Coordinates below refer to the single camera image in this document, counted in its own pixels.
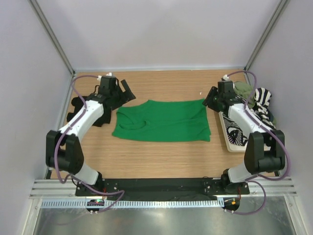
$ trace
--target wooden tabletop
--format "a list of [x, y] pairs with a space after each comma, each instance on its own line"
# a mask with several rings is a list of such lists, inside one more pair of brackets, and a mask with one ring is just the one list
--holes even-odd
[[[187, 101], [205, 98], [212, 86], [233, 70], [179, 70], [114, 72], [126, 79], [136, 96], [124, 106], [139, 105], [148, 99], [156, 101]], [[105, 75], [107, 72], [91, 73]], [[233, 81], [245, 81], [235, 74]], [[82, 95], [93, 92], [99, 84], [95, 78], [77, 80], [75, 88]], [[217, 113], [207, 109], [211, 141], [143, 142], [122, 140], [112, 136], [116, 110], [110, 124], [91, 127], [82, 141], [86, 163], [101, 172], [103, 178], [186, 178], [220, 177], [226, 168], [240, 164], [243, 153], [228, 152]]]

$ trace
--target white wall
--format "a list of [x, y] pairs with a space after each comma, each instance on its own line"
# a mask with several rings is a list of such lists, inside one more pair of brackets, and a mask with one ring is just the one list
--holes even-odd
[[76, 70], [244, 67], [279, 0], [38, 0]]
[[293, 0], [251, 71], [273, 93], [271, 109], [286, 136], [291, 176], [313, 224], [313, 1]]
[[69, 72], [26, 0], [0, 3], [0, 234], [21, 234]]

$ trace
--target metal frame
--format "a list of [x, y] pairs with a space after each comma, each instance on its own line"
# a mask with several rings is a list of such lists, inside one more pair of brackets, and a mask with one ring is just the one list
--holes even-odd
[[[73, 78], [75, 77], [75, 71], [73, 67], [71, 66], [70, 61], [68, 60], [64, 50], [62, 49], [57, 37], [55, 36], [37, 0], [28, 0], [28, 1], [30, 5], [32, 6], [35, 14], [37, 15], [39, 21], [41, 22], [43, 28], [45, 29], [46, 33], [48, 34], [49, 38], [51, 39], [52, 44], [58, 51], [61, 59], [63, 60], [73, 80]], [[280, 16], [285, 10], [289, 1], [290, 0], [280, 0], [280, 2], [278, 3], [266, 29], [264, 30], [261, 38], [259, 39], [256, 47], [254, 48], [253, 53], [251, 54], [247, 62], [247, 65], [244, 68], [245, 70], [249, 70], [251, 68], [253, 62], [257, 58], [260, 50], [262, 49], [263, 45], [268, 39], [270, 33], [273, 31], [277, 21], [279, 20]], [[154, 69], [151, 68], [151, 69], [145, 69], [145, 70], [156, 71], [156, 70], [161, 70], [161, 69], [162, 68], [154, 68]], [[197, 70], [197, 69], [200, 70], [200, 69], [205, 69], [205, 68], [188, 68], [188, 70]], [[247, 74], [245, 74], [245, 78], [246, 78], [247, 83], [250, 84], [250, 80]], [[71, 93], [72, 93], [72, 88], [70, 85], [68, 85], [67, 97], [65, 99], [63, 110], [59, 118], [58, 127], [62, 127], [64, 123]], [[297, 234], [301, 234], [301, 235], [309, 234], [308, 228], [305, 227], [304, 218], [302, 217], [302, 213], [301, 213], [302, 205], [296, 193], [296, 190], [293, 186], [291, 178], [288, 177], [282, 181], [266, 181], [263, 178], [256, 178], [255, 180], [264, 186], [267, 196], [284, 196]], [[263, 196], [263, 192], [258, 185], [249, 183], [249, 188], [251, 191], [250, 195], [242, 195], [243, 197], [262, 197]], [[38, 214], [39, 214], [39, 209], [41, 205], [47, 200], [77, 201], [77, 200], [82, 200], [82, 199], [93, 198], [93, 197], [76, 197], [75, 189], [76, 187], [71, 182], [68, 182], [62, 185], [59, 183], [58, 180], [36, 180], [34, 183], [34, 187], [31, 191], [30, 197], [29, 197], [30, 208], [29, 208], [29, 214], [25, 223], [23, 234], [24, 235], [33, 234], [35, 230], [35, 225], [37, 222]], [[232, 195], [219, 195], [218, 197], [223, 198], [226, 196], [230, 197]]]

